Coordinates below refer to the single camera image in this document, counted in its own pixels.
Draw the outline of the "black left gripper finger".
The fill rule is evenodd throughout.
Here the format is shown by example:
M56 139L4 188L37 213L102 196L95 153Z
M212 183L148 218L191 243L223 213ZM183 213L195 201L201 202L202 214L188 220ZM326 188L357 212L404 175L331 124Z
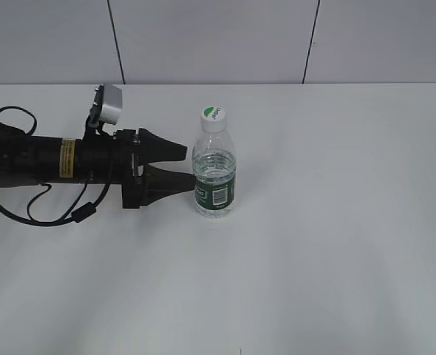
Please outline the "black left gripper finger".
M193 191L195 183L196 178L193 174L144 165L140 206L149 206L165 197Z
M186 158L186 146L167 141L147 129L139 129L138 138L140 165L157 162L183 161Z

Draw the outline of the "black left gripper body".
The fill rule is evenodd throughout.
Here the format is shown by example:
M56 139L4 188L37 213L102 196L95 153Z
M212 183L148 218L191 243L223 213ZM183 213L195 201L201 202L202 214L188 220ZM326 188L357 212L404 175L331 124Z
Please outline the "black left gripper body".
M140 167L153 162L155 148L153 134L147 129L124 129L115 133L115 175L121 185L124 209L139 209L148 206L149 176L140 173Z

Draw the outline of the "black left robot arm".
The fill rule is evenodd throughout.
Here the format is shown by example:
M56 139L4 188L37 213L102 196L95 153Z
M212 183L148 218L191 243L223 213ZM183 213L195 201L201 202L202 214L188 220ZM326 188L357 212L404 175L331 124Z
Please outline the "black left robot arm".
M192 174L155 167L185 160L186 153L186 146L146 129L88 131L82 139L69 139L28 135L0 123L0 188L110 183L121 187L123 208L139 209L194 189Z

